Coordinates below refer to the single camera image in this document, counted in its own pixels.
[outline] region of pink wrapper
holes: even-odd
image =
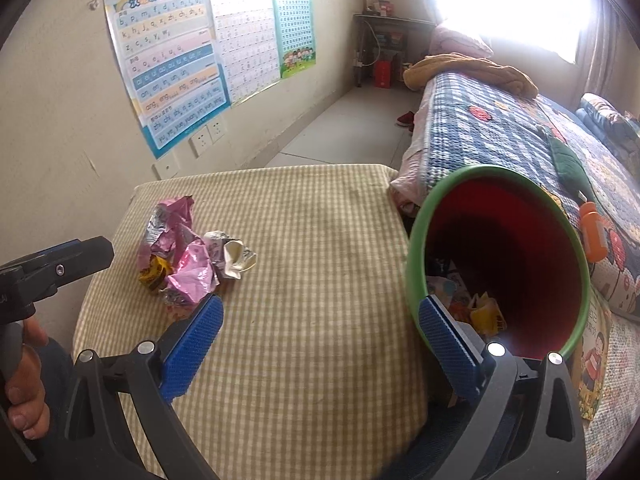
[[[175,250],[176,236],[182,227],[191,229],[191,207],[193,198],[183,196],[162,200],[156,205],[151,218],[146,226],[145,235],[138,248],[136,265],[138,270],[144,270],[149,266],[152,254],[170,259]]]
[[[218,284],[207,248],[197,238],[185,248],[174,267],[174,273],[166,277],[166,288],[162,291],[162,296],[168,305],[193,309]]]

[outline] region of floor tile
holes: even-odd
[[[417,110],[419,104],[420,94],[407,89],[354,88],[300,132],[282,153],[332,164],[388,166],[405,132],[395,125],[396,117]]]
[[[313,160],[303,156],[287,155],[286,153],[278,153],[265,168],[277,168],[279,166],[314,166],[316,164],[326,164],[321,160]]]
[[[394,154],[394,158],[391,160],[390,166],[394,170],[400,170],[400,166],[402,165],[402,156],[404,152],[409,149],[411,145],[411,134],[409,130],[405,129],[400,137],[400,142],[398,142],[398,147],[396,148],[396,153]]]

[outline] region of handle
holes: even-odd
[[[35,479],[36,456],[9,421],[11,402],[4,393],[6,380],[15,373],[21,357],[22,322],[0,325],[0,456],[7,470],[19,472],[20,478]]]

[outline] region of cartoon children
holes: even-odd
[[[595,389],[596,381],[600,379],[600,366],[602,365],[602,351],[604,350],[604,336],[598,332],[594,348],[589,350],[583,358],[585,363],[582,374],[582,382],[588,390]]]

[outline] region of candy wrapper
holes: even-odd
[[[169,261],[175,249],[175,237],[179,226],[191,228],[193,198],[183,196],[162,200],[156,205],[138,248],[139,271],[149,268],[151,256]]]
[[[162,298],[166,304],[194,308],[219,283],[207,248],[198,238],[187,245],[174,267],[174,273],[166,277]]]
[[[143,285],[160,290],[174,319],[187,317],[220,279],[239,280],[257,255],[241,240],[222,231],[199,237],[191,230],[193,198],[159,202],[138,248],[136,265]]]
[[[486,292],[482,296],[474,294],[469,309],[471,326],[483,339],[488,340],[498,335],[498,332],[507,330],[498,302]]]
[[[457,285],[442,276],[425,276],[425,279],[427,281],[427,292],[435,294],[444,308],[449,310]]]
[[[211,263],[222,278],[240,279],[240,273],[251,269],[258,259],[241,240],[222,231],[209,231],[202,237]]]

